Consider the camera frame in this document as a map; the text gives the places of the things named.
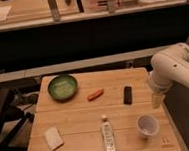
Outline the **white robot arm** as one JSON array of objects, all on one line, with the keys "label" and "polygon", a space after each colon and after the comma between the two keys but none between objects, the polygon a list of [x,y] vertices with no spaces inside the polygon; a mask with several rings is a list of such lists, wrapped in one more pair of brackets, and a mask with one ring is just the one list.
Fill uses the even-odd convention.
[{"label": "white robot arm", "polygon": [[158,108],[174,81],[189,88],[189,45],[177,43],[155,53],[151,59],[153,70],[148,76],[152,91],[152,107]]}]

